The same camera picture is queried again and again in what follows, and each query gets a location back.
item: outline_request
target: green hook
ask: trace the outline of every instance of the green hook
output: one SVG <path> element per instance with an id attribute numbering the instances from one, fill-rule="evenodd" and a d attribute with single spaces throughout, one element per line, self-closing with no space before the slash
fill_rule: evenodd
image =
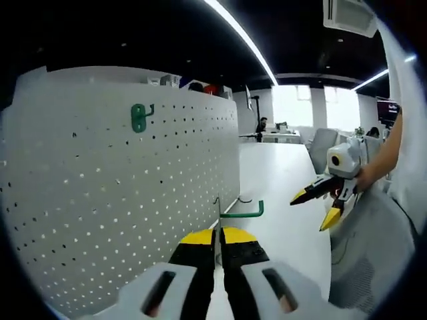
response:
<path id="1" fill-rule="evenodd" d="M 221 218 L 256 218 L 262 216 L 264 213 L 264 201 L 258 201 L 258 212 L 253 213 L 223 213 Z"/>
<path id="2" fill-rule="evenodd" d="M 132 129 L 136 133 L 144 132 L 147 128 L 146 117 L 154 114 L 154 105 L 149 106 L 151 108 L 150 113 L 145 113 L 145 105 L 136 104 L 131 108 L 131 122 Z"/>

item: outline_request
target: air conditioner unit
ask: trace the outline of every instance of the air conditioner unit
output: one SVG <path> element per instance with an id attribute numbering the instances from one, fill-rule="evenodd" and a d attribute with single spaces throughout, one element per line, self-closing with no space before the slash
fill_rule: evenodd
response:
<path id="1" fill-rule="evenodd" d="M 363 0 L 323 0 L 323 17 L 327 28 L 369 38 L 377 31 L 375 14 Z"/>

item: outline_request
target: green metal bar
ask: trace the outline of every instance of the green metal bar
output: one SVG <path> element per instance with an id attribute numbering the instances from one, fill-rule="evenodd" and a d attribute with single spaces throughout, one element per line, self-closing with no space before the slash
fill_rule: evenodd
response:
<path id="1" fill-rule="evenodd" d="M 258 212 L 253 213 L 223 213 L 220 215 L 221 218 L 256 218 L 262 216 L 264 213 L 264 201 L 258 201 Z"/>

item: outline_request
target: red object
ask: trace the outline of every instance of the red object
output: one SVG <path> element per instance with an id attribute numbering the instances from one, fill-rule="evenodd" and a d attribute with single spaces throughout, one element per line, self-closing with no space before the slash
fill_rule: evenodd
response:
<path id="1" fill-rule="evenodd" d="M 218 85 L 207 85 L 206 87 L 203 88 L 203 91 L 210 95 L 219 95 L 220 87 Z"/>

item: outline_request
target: desk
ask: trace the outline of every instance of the desk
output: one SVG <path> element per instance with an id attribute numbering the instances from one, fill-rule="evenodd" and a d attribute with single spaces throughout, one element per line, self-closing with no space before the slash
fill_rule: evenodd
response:
<path id="1" fill-rule="evenodd" d="M 299 133 L 262 133 L 262 142 L 295 143 L 301 144 Z"/>
<path id="2" fill-rule="evenodd" d="M 243 143 L 240 145 L 240 195 L 251 203 L 236 203 L 232 213 L 258 210 L 261 217 L 222 219 L 222 226 L 234 226 L 252 233 L 271 260 L 283 261 L 316 282 L 328 300 L 331 279 L 329 232 L 319 232 L 326 210 L 321 199 L 291 207 L 294 195 L 316 178 L 304 145 Z M 227 296 L 222 293 L 222 268 L 215 272 L 215 289 L 207 319 L 233 319 Z"/>

